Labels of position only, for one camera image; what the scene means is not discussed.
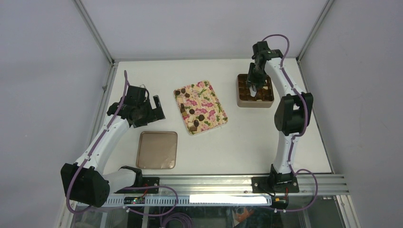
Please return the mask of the silver metal tongs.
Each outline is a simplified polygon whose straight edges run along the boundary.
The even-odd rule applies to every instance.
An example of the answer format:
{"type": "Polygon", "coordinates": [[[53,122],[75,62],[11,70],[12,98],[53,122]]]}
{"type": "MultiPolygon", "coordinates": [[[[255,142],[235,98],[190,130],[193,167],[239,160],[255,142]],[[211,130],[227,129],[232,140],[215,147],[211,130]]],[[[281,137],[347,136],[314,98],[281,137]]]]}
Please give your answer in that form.
{"type": "Polygon", "coordinates": [[[251,97],[256,97],[256,94],[257,94],[257,89],[256,88],[254,88],[254,87],[250,87],[249,88],[249,91],[250,91],[250,96],[251,97]]]}

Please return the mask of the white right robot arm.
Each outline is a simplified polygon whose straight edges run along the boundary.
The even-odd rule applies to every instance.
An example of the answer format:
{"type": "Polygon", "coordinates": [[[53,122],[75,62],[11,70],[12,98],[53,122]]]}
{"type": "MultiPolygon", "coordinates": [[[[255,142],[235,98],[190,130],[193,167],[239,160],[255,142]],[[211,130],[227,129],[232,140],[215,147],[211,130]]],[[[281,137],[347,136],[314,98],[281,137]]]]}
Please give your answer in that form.
{"type": "Polygon", "coordinates": [[[288,74],[285,55],[280,50],[270,49],[266,41],[257,42],[252,49],[254,62],[249,66],[246,82],[251,96],[255,97],[270,77],[280,97],[274,115],[279,132],[278,149],[267,182],[273,192],[281,192],[296,176],[292,167],[293,153],[309,125],[314,99],[288,74]]]}

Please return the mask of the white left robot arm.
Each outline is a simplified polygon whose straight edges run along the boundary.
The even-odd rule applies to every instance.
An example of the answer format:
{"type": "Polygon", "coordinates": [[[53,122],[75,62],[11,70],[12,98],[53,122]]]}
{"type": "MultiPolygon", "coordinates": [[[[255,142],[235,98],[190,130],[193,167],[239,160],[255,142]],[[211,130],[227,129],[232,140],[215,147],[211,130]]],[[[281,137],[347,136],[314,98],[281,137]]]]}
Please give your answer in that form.
{"type": "Polygon", "coordinates": [[[84,153],[61,168],[66,200],[92,207],[103,206],[111,193],[127,188],[131,193],[144,186],[139,168],[123,166],[104,174],[105,166],[122,136],[131,128],[165,119],[159,96],[150,97],[144,87],[129,85],[119,102],[109,106],[103,126],[84,153]]]}

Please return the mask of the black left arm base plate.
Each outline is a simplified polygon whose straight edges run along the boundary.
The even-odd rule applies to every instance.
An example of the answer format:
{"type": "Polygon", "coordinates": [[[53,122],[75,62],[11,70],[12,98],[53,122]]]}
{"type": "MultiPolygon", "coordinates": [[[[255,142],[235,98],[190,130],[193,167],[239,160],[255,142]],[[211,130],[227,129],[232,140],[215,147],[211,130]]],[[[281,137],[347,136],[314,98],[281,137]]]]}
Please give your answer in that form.
{"type": "Polygon", "coordinates": [[[140,182],[136,182],[134,185],[125,187],[116,192],[116,194],[157,194],[159,192],[159,188],[156,187],[160,184],[159,177],[142,177],[140,182]],[[138,189],[140,187],[149,187],[154,186],[156,188],[152,189],[138,189]]]}

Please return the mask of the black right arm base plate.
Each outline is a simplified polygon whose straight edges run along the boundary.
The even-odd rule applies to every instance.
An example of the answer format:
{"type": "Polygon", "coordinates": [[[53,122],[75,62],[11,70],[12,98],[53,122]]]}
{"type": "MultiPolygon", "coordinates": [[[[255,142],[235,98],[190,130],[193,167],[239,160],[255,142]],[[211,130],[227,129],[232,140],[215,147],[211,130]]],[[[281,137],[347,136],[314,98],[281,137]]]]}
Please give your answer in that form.
{"type": "Polygon", "coordinates": [[[269,179],[269,176],[255,176],[251,178],[253,193],[299,193],[299,185],[296,177],[291,181],[275,183],[269,179]]]}

